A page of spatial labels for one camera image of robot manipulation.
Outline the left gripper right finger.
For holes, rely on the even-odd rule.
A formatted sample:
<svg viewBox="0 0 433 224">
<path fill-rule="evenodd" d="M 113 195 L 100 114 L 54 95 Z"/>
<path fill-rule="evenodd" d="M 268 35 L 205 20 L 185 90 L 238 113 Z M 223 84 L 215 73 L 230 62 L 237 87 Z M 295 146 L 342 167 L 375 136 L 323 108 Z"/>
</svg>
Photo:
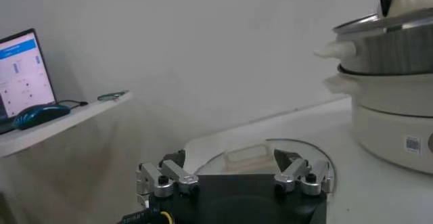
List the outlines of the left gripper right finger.
<svg viewBox="0 0 433 224">
<path fill-rule="evenodd" d="M 334 191 L 334 178 L 329 174 L 330 162 L 318 160 L 311 164 L 295 152 L 274 150 L 274 157 L 280 169 L 274 175 L 275 191 L 278 194 L 293 192 L 297 186 L 306 196 L 330 194 Z"/>
</svg>

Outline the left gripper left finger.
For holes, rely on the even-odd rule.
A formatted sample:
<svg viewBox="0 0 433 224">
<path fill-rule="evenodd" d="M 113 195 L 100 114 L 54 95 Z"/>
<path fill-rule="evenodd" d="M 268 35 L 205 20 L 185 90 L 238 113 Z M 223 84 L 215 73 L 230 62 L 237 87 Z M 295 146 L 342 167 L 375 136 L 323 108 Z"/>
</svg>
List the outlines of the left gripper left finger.
<svg viewBox="0 0 433 224">
<path fill-rule="evenodd" d="M 181 150 L 166 155 L 158 166 L 140 163 L 137 168 L 137 196 L 142 198 L 153 194 L 157 198 L 169 198 L 174 194 L 175 186 L 180 194 L 197 195 L 199 177 L 183 169 L 185 156 L 185 151 Z"/>
</svg>

